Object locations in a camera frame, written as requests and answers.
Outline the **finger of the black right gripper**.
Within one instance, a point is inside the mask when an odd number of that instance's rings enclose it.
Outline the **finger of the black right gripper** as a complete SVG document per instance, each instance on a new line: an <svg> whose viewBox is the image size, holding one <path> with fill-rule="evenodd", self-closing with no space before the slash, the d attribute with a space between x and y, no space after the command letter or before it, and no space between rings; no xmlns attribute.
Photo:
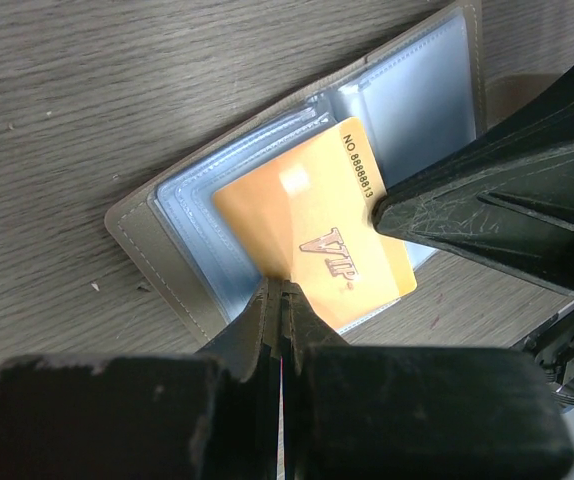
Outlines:
<svg viewBox="0 0 574 480"><path fill-rule="evenodd" d="M383 235L574 296L574 66L463 149L390 188Z"/></svg>

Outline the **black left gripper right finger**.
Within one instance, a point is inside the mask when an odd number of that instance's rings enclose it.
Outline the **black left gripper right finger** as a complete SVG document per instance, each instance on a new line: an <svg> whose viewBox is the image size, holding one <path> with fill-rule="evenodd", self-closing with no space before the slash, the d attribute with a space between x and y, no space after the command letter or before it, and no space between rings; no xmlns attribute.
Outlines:
<svg viewBox="0 0 574 480"><path fill-rule="evenodd" d="M524 353L352 345L289 282L281 327L289 479L561 479L574 465Z"/></svg>

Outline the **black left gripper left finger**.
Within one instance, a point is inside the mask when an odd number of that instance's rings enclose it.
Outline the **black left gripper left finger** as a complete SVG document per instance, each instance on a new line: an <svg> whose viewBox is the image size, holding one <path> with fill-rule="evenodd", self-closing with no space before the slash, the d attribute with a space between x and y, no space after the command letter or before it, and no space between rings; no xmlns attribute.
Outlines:
<svg viewBox="0 0 574 480"><path fill-rule="evenodd" d="M0 479L273 479L281 284L193 354L0 364Z"/></svg>

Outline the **grey card holder wallet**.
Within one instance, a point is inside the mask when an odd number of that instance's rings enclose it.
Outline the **grey card holder wallet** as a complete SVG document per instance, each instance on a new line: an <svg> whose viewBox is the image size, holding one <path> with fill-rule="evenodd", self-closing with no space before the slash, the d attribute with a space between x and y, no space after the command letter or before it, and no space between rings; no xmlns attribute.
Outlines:
<svg viewBox="0 0 574 480"><path fill-rule="evenodd" d="M106 228L205 344L260 280L212 195L351 116L385 186L401 183L484 132L483 58L481 5L455 1L188 155L111 207Z"/></svg>

